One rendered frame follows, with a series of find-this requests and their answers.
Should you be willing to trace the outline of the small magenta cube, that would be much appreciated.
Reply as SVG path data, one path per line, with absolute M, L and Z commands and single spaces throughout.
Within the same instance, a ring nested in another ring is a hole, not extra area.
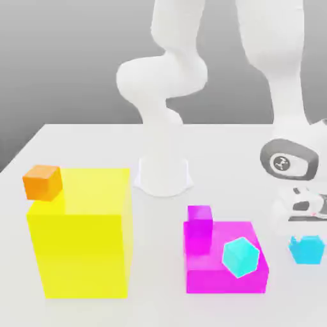
M 189 205 L 186 251 L 194 255 L 209 253 L 213 232 L 213 216 L 208 205 Z

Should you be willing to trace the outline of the large magenta box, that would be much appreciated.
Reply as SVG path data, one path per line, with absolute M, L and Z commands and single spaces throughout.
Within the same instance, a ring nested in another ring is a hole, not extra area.
M 251 222 L 214 221 L 209 253 L 194 255 L 186 251 L 187 221 L 183 223 L 183 251 L 187 293 L 265 293 L 269 267 Z M 224 244 L 246 237 L 260 251 L 257 269 L 236 278 L 222 264 Z

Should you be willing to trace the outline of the small turquoise cube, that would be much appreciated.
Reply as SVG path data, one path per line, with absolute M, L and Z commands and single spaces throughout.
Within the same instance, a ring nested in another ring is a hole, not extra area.
M 254 272 L 259 264 L 260 251 L 242 236 L 224 244 L 222 264 L 236 278 Z

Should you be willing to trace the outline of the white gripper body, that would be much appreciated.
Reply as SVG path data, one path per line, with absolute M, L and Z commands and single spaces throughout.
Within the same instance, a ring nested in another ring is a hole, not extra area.
M 289 221 L 290 217 L 282 202 L 275 201 L 272 205 L 272 231 L 287 237 L 327 237 L 327 221 Z

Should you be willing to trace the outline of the small orange cube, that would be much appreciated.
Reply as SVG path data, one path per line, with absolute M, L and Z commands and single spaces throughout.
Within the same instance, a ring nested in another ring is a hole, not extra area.
M 35 165 L 23 175 L 22 180 L 28 200 L 52 201 L 63 189 L 58 166 Z

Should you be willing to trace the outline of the small blue cube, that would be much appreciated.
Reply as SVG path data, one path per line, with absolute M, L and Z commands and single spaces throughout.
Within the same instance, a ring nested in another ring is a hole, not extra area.
M 303 236 L 299 241 L 292 236 L 289 250 L 296 264 L 320 264 L 325 244 L 319 236 Z

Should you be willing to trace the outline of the large yellow box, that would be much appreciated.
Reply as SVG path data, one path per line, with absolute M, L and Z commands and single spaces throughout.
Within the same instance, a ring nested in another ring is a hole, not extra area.
M 62 169 L 63 188 L 26 218 L 48 299 L 126 298 L 133 256 L 130 170 Z

